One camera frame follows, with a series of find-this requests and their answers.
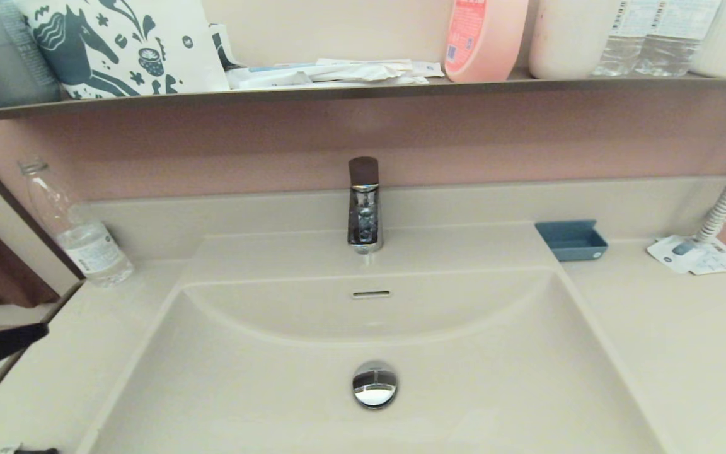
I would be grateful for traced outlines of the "white packet with blue stripe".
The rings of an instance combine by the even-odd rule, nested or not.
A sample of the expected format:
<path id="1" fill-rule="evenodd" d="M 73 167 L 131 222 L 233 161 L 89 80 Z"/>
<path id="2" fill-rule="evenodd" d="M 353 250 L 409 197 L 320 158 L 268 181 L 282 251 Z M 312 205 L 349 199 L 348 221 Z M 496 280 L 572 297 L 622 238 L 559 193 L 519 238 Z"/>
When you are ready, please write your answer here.
<path id="1" fill-rule="evenodd" d="M 225 72 L 232 90 L 261 90 L 314 84 L 314 76 L 343 69 L 342 64 L 297 64 L 296 66 L 236 68 Z"/>

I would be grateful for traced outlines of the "chrome sink drain stopper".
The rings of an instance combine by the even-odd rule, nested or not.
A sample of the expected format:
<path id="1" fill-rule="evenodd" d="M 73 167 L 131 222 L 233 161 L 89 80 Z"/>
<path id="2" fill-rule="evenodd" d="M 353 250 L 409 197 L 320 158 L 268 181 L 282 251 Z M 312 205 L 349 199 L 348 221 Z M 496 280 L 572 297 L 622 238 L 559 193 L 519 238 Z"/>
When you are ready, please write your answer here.
<path id="1" fill-rule="evenodd" d="M 400 390 L 395 369 L 383 360 L 369 360 L 355 370 L 352 396 L 366 410 L 383 410 Z"/>

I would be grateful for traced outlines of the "clear labelled water bottle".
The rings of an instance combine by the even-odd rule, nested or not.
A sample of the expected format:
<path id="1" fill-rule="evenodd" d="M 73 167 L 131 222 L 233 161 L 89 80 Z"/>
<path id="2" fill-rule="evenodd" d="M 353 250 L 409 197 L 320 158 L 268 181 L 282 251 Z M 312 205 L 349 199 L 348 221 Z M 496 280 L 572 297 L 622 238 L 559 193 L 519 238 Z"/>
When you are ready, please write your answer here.
<path id="1" fill-rule="evenodd" d="M 723 0 L 656 0 L 655 16 L 634 71 L 652 77 L 680 77 L 694 56 Z"/>
<path id="2" fill-rule="evenodd" d="M 631 72 L 653 25 L 656 11 L 657 0 L 620 0 L 593 76 L 626 76 Z"/>

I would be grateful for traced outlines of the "beige wash basin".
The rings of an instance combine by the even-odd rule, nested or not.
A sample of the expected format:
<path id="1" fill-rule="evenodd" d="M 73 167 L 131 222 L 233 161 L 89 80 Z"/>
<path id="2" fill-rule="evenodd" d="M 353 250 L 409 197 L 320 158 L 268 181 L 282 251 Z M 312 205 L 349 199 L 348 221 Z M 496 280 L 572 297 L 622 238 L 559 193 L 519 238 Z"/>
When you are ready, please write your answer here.
<path id="1" fill-rule="evenodd" d="M 206 240 L 76 454 L 667 454 L 531 225 L 385 239 Z M 383 410 L 352 396 L 369 360 Z"/>

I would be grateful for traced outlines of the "white pouch with black print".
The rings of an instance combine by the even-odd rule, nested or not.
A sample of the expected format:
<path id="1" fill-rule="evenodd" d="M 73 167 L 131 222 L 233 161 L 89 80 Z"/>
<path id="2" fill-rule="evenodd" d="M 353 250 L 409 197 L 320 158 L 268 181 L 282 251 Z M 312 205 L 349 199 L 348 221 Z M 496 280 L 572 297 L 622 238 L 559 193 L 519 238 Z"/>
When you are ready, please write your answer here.
<path id="1" fill-rule="evenodd" d="M 209 33 L 224 71 L 247 67 L 246 64 L 240 62 L 234 56 L 228 37 L 228 29 L 224 24 L 209 23 Z"/>

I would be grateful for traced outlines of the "pink lotion bottle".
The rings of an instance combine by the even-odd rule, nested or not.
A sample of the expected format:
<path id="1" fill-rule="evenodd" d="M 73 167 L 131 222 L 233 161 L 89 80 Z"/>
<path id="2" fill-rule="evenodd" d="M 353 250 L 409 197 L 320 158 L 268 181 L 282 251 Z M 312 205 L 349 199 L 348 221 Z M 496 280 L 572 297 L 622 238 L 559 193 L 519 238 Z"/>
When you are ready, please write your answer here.
<path id="1" fill-rule="evenodd" d="M 453 0 L 444 71 L 455 83 L 506 81 L 515 68 L 528 0 Z"/>

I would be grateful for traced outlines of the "white smooth jar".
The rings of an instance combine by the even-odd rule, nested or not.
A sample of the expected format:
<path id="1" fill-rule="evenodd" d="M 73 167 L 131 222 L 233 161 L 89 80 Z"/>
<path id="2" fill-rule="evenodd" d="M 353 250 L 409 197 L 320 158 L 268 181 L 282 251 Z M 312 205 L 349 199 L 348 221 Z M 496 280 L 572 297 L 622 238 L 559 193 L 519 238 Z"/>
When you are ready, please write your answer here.
<path id="1" fill-rule="evenodd" d="M 597 67 L 621 0 L 539 0 L 528 69 L 536 79 L 587 79 Z"/>

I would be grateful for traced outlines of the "brown wall shelf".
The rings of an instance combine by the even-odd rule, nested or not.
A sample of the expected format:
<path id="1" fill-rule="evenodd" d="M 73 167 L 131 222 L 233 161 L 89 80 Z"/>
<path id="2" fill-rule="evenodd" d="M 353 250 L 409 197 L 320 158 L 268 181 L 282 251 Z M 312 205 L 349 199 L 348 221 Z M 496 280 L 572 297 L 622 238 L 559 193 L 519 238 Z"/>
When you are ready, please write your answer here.
<path id="1" fill-rule="evenodd" d="M 101 98 L 101 100 L 66 100 L 3 107 L 0 108 L 0 120 L 131 108 L 231 105 L 244 102 L 380 100 L 380 98 L 519 94 L 561 90 L 726 90 L 726 78 L 708 78 L 688 74 L 679 78 L 635 76 L 632 78 L 536 79 L 532 78 L 527 69 L 521 68 L 514 70 L 507 81 L 490 81 L 489 83 L 455 83 L 443 79 L 432 81 L 427 85 L 230 90 L 196 94 Z"/>

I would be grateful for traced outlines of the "clear uncapped plastic water bottle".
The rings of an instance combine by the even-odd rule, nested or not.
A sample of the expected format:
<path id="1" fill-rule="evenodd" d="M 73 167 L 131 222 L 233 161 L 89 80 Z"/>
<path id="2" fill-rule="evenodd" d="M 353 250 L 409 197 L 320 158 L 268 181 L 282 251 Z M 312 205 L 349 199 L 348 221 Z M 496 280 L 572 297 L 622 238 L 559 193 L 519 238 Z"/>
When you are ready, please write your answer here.
<path id="1" fill-rule="evenodd" d="M 135 267 L 77 190 L 41 157 L 18 161 L 34 215 L 88 282 L 109 288 Z"/>

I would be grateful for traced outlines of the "white packet with blue logo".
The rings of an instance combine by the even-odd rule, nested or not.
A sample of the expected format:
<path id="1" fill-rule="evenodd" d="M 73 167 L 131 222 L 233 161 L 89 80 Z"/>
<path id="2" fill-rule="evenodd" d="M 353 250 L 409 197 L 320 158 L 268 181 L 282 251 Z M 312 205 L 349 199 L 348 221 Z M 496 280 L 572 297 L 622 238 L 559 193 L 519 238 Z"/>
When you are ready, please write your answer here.
<path id="1" fill-rule="evenodd" d="M 650 256 L 669 270 L 686 274 L 699 264 L 708 250 L 695 241 L 693 236 L 671 235 L 661 238 L 647 248 Z"/>

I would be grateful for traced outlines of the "white printed paper leaflet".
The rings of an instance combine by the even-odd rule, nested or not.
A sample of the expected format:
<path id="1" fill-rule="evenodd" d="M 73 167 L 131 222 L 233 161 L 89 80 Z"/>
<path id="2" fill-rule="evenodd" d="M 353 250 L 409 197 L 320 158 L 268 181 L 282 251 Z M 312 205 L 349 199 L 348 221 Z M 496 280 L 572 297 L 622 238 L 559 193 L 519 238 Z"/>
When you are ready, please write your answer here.
<path id="1" fill-rule="evenodd" d="M 726 245 L 714 241 L 697 244 L 701 257 L 689 268 L 696 276 L 726 273 Z"/>

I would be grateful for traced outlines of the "chrome faucet with brown handle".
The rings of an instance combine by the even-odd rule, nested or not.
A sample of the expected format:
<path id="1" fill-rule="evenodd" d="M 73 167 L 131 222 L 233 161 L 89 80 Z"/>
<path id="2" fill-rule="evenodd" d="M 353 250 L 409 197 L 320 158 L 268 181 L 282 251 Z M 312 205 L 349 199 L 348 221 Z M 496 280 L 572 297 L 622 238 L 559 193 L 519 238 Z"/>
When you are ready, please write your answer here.
<path id="1" fill-rule="evenodd" d="M 349 163 L 350 198 L 347 243 L 358 255 L 372 255 L 383 247 L 379 163 L 373 157 L 352 158 Z"/>

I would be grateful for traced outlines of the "white bag with horse print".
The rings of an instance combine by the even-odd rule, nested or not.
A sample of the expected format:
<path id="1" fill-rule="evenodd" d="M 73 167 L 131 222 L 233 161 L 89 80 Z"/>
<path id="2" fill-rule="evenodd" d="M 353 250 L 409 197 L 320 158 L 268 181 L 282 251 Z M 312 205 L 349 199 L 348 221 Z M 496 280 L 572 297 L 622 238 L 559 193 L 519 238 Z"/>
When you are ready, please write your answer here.
<path id="1" fill-rule="evenodd" d="M 229 89 L 201 0 L 14 0 L 70 98 Z"/>

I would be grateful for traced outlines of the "crumpled clear plastic packet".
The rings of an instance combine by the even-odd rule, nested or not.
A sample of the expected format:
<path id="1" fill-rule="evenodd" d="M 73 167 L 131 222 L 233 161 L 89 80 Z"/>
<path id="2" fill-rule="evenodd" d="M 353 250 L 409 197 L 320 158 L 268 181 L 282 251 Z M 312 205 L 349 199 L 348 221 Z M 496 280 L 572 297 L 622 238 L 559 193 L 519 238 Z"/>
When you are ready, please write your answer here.
<path id="1" fill-rule="evenodd" d="M 318 81 L 355 81 L 355 83 L 375 83 L 375 81 L 399 81 L 407 84 L 426 84 L 429 78 L 408 75 L 412 68 L 411 59 L 349 60 L 319 59 L 315 64 L 342 64 L 343 69 L 323 76 L 314 76 Z"/>

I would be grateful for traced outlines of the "blue plastic soap dish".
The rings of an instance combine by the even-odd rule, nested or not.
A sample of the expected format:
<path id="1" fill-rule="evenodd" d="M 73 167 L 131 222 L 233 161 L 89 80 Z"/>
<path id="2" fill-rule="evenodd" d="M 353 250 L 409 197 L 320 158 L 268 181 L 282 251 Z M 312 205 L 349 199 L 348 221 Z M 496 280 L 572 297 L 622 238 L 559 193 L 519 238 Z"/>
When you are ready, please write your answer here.
<path id="1" fill-rule="evenodd" d="M 609 245 L 596 230 L 596 219 L 537 222 L 534 224 L 559 262 L 601 258 Z"/>

